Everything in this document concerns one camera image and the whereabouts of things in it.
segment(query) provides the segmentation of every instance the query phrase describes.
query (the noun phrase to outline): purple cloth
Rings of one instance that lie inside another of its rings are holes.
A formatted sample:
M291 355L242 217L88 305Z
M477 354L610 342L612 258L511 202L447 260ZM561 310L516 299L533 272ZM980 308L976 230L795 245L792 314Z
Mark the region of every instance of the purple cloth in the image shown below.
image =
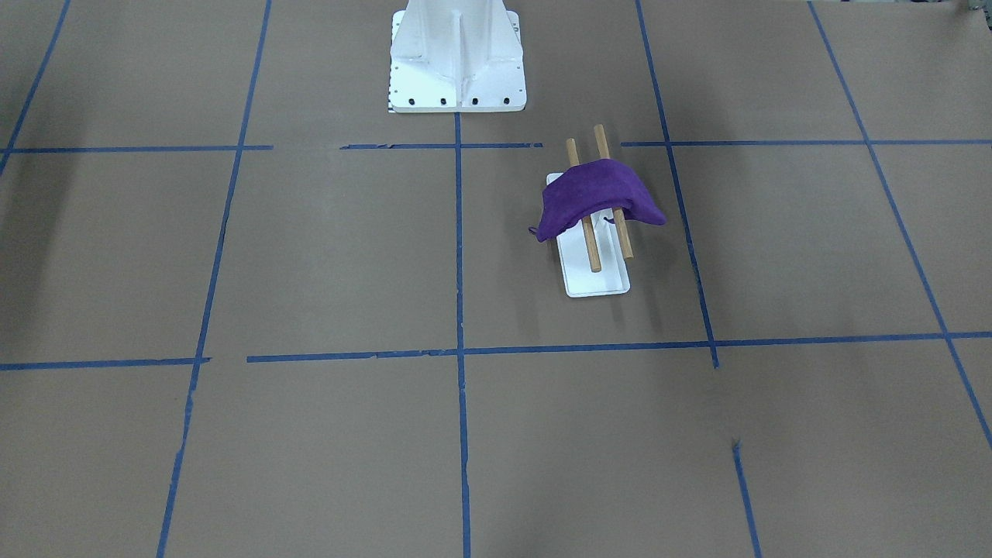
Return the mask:
M600 159L565 171L544 191L545 212L538 241L555 238L586 215L623 208L624 216L647 224L665 224L662 213L634 171L612 159Z

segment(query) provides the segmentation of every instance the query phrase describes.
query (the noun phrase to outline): wooden stick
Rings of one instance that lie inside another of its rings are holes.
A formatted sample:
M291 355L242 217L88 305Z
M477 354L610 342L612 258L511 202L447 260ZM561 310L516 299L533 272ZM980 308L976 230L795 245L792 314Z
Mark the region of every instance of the wooden stick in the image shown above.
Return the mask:
M564 147L568 151L568 165L578 166L578 149L575 148L575 138L568 138L564 142ZM599 261L599 248L596 247L596 233L592 230L592 216L586 215L582 218L582 234L585 236L585 251L589 254L589 269L593 273L603 270L603 264Z
M610 146L606 143L606 130L602 124L596 124L592 129L596 134L596 147L599 148L599 158L610 158ZM620 252L623 259L634 258L634 248L630 245L630 233L627 232L627 219L623 215L623 208L613 208L613 223L617 225L617 236L620 238Z

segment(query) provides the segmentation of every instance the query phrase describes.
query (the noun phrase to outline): white plastic tray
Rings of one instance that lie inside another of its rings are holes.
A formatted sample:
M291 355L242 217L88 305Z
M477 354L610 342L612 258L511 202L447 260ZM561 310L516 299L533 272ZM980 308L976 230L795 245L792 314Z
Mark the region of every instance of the white plastic tray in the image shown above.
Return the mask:
M547 184L559 176L561 173L549 174ZM620 253L617 229L606 220L607 217L613 218L612 209L597 211L592 215L592 229L596 233L596 246L599 248L599 260L602 264L602 271L599 273L593 273L589 268L589 254L585 250L581 221L557 238L564 292L569 297L621 295L630 290L627 262Z

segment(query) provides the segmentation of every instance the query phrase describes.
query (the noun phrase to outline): purple towel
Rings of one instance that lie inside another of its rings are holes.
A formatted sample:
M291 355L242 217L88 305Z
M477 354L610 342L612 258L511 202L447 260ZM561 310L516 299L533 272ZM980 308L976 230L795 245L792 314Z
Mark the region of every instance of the purple towel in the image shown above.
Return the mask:
M665 224L665 215L641 179L623 163L600 159L565 171L544 191L545 212L538 241L555 238L586 215L601 209L623 208L624 216L648 224Z

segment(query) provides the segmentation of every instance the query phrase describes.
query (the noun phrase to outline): white bracket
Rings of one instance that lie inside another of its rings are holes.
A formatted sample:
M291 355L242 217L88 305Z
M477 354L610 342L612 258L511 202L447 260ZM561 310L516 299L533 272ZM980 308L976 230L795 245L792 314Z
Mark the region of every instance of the white bracket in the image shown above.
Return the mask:
M510 112L527 104L520 18L503 0L410 0L393 16L389 108Z

